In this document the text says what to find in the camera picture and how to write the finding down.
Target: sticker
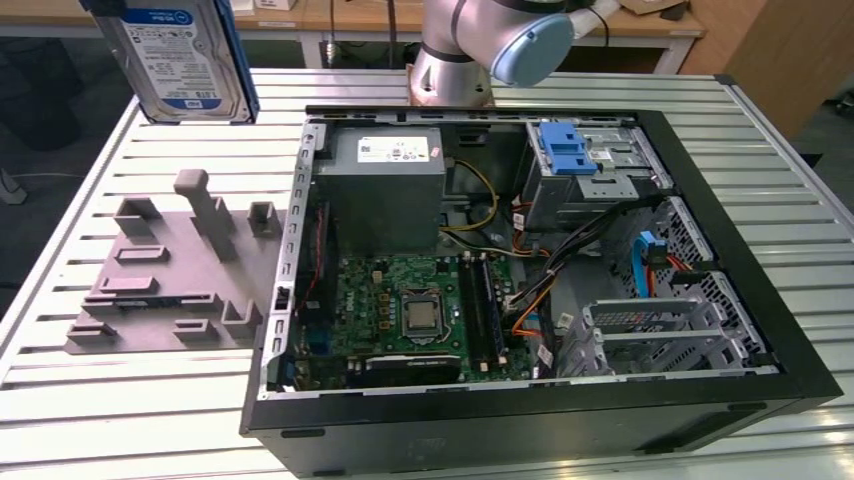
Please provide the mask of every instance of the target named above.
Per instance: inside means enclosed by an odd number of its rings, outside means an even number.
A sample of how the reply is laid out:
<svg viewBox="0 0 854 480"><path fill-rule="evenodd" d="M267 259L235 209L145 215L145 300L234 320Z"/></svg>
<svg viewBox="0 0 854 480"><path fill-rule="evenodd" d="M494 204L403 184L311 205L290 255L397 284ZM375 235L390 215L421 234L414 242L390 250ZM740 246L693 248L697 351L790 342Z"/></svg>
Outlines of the sticker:
<svg viewBox="0 0 854 480"><path fill-rule="evenodd" d="M573 317L573 315L564 312L561 314L561 318L558 319L558 323L556 324L556 328L570 328L570 324L573 323L574 318L576 317Z"/></svg>
<svg viewBox="0 0 854 480"><path fill-rule="evenodd" d="M700 30L672 30L670 35L676 37L700 37L704 34Z"/></svg>
<svg viewBox="0 0 854 480"><path fill-rule="evenodd" d="M294 22L258 22L259 27L297 28Z"/></svg>
<svg viewBox="0 0 854 480"><path fill-rule="evenodd" d="M605 150L590 150L588 152L588 156L592 160L613 160L612 151L609 149Z"/></svg>
<svg viewBox="0 0 854 480"><path fill-rule="evenodd" d="M543 345L542 343L539 344L539 348L537 349L537 356L543 361L546 366L551 368L551 361L554 360L554 355L546 348L546 345Z"/></svg>
<svg viewBox="0 0 854 480"><path fill-rule="evenodd" d="M513 214L513 228L515 228L521 232L525 231L525 215L522 215L521 213Z"/></svg>
<svg viewBox="0 0 854 480"><path fill-rule="evenodd" d="M211 46L198 39L190 12L129 8L122 22L163 102L183 110L219 107L223 96L211 62L199 53Z"/></svg>
<svg viewBox="0 0 854 480"><path fill-rule="evenodd" d="M145 300L116 300L114 302L114 304L116 305L116 307L147 307L149 306L149 302Z"/></svg>
<svg viewBox="0 0 854 480"><path fill-rule="evenodd" d="M359 163L429 162L427 137L362 137Z"/></svg>

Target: blue hard drive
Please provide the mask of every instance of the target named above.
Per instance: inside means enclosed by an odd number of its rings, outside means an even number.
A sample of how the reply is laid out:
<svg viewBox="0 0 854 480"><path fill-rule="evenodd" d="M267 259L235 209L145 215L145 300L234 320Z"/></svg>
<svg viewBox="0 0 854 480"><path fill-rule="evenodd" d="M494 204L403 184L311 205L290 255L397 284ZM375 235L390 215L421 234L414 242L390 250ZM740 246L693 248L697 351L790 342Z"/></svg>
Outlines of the blue hard drive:
<svg viewBox="0 0 854 480"><path fill-rule="evenodd" d="M80 0L153 123L255 123L258 93L229 0Z"/></svg>

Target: blue cable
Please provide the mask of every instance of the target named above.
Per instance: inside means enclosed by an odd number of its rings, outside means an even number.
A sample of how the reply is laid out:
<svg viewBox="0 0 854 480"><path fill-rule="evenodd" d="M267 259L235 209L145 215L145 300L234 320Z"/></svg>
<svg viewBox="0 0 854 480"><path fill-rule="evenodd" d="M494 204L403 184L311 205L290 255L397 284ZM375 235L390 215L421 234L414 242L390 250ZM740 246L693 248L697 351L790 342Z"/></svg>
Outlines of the blue cable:
<svg viewBox="0 0 854 480"><path fill-rule="evenodd" d="M638 296L648 298L650 296L650 285L646 281L644 272L644 257L650 250L650 246L668 249L668 241L660 240L653 236L653 232L645 230L636 238L632 244L632 274L636 279L636 289Z"/></svg>

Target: hard drive label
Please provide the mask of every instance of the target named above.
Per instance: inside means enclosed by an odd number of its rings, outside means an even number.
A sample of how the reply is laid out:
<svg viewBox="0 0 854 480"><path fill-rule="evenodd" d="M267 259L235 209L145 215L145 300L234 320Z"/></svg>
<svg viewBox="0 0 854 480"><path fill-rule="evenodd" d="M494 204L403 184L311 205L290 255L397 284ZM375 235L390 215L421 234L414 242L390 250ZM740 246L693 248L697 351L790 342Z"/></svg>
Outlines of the hard drive label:
<svg viewBox="0 0 854 480"><path fill-rule="evenodd" d="M199 53L210 46L199 38L193 14L186 10L130 8L122 21L163 102L181 109L219 107L222 94L211 62Z"/></svg>

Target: aluminum table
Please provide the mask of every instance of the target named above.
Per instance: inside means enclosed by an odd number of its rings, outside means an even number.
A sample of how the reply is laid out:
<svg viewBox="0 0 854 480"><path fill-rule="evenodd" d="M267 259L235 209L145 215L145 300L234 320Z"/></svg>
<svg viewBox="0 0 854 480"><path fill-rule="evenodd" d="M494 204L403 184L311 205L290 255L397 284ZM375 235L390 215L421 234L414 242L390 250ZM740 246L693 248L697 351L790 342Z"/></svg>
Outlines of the aluminum table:
<svg viewBox="0 0 854 480"><path fill-rule="evenodd" d="M303 107L403 105L402 71L255 70L255 126L153 126L131 103L0 323L0 477L289 478L238 435L250 350L70 356L66 331L119 228L122 196L189 210L174 174L206 168L233 209L289 202ZM499 106L662 110L846 395L692 454L401 478L845 478L854 475L854 221L738 87L712 77L561 74L494 87Z"/></svg>

